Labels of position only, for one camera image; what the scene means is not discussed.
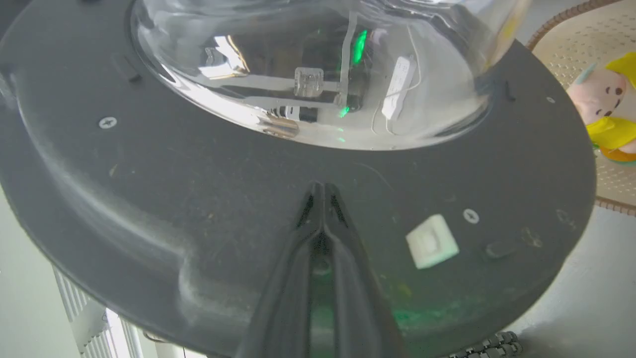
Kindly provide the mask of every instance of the circular base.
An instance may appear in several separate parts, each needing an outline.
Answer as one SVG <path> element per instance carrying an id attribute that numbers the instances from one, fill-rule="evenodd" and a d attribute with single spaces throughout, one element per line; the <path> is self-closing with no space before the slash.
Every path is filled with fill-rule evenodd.
<path id="1" fill-rule="evenodd" d="M 512 322 L 586 226 L 587 133 L 518 43 L 473 131 L 430 148 L 335 150 L 245 130 L 175 95 L 135 52 L 130 5 L 34 0 L 4 34 L 0 181 L 53 263 L 141 327 L 231 356 L 311 182 L 340 190 L 418 356 Z M 433 215 L 460 252 L 417 269 L 405 237 Z M 327 352 L 331 286 L 314 295 L 312 346 Z"/>

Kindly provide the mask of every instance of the white wall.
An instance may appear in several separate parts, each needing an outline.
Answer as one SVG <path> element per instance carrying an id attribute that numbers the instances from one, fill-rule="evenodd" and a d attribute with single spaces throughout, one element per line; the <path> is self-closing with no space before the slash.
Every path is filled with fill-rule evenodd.
<path id="1" fill-rule="evenodd" d="M 51 264 L 0 189 L 0 357 L 78 358 Z"/>

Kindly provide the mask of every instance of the screw head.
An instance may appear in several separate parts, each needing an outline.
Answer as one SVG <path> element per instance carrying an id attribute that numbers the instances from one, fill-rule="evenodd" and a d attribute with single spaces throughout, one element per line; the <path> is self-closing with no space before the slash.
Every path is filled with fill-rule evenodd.
<path id="1" fill-rule="evenodd" d="M 464 210 L 464 219 L 471 224 L 477 224 L 479 222 L 479 215 L 477 214 L 477 211 L 474 211 L 473 209 L 466 209 Z"/>
<path id="2" fill-rule="evenodd" d="M 113 128 L 116 125 L 117 125 L 117 118 L 115 117 L 104 117 L 99 120 L 99 127 L 101 129 Z"/>

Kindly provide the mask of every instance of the white power strip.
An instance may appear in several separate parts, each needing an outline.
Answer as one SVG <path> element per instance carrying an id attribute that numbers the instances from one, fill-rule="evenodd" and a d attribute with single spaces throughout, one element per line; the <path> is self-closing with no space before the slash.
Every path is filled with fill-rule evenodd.
<path id="1" fill-rule="evenodd" d="M 382 114 L 387 120 L 395 120 L 402 111 L 402 103 L 408 91 L 405 91 L 413 81 L 417 63 L 410 57 L 397 58 L 396 67 L 387 90 L 387 97 L 382 105 Z"/>

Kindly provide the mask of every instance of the clear plastic container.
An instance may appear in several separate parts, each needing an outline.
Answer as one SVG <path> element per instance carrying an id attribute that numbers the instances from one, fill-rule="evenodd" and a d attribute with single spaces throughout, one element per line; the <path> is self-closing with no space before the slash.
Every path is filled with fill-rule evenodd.
<path id="1" fill-rule="evenodd" d="M 230 122 L 324 147 L 455 138 L 530 0 L 137 0 L 132 33 L 162 81 Z"/>

